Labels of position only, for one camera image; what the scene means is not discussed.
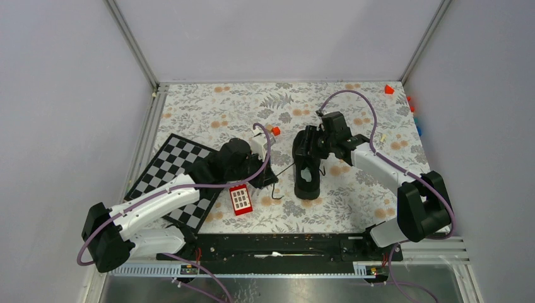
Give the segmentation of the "black sneaker shoe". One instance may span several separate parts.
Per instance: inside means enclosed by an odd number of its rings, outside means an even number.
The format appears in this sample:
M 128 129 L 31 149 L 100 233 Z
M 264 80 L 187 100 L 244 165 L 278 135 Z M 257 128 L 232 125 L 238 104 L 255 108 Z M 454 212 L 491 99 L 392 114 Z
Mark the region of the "black sneaker shoe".
M 304 142 L 305 130 L 301 130 L 295 136 L 292 146 L 294 193 L 299 199 L 313 200 L 320 195 L 320 159 L 298 154 L 298 149 Z

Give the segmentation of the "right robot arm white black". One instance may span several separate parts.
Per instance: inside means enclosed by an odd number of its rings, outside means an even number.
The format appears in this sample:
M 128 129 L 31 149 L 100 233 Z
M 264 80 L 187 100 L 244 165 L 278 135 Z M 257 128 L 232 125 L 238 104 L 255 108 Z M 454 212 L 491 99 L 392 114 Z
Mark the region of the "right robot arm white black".
M 377 260 L 387 246 L 403 241 L 419 242 L 452 224 L 445 182 L 435 171 L 415 175 L 372 148 L 371 139 L 353 135 L 344 115 L 332 112 L 319 126 L 307 126 L 295 136 L 295 195 L 315 199 L 320 193 L 320 163 L 329 155 L 370 174 L 396 195 L 396 217 L 366 229 L 362 252 Z

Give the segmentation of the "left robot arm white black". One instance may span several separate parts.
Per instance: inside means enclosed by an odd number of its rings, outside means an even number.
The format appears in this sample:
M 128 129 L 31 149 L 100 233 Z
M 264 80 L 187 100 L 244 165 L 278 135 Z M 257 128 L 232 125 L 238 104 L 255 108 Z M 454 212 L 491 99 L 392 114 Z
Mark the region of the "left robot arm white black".
M 269 131 L 258 132 L 250 143 L 232 138 L 148 193 L 110 208 L 103 203 L 91 206 L 81 233 L 84 243 L 77 263 L 107 273 L 135 256 L 174 253 L 180 259 L 189 259 L 196 243 L 185 227 L 147 230 L 147 224 L 197 203 L 203 195 L 246 183 L 256 188 L 271 185 L 266 174 L 271 170 L 274 143 Z

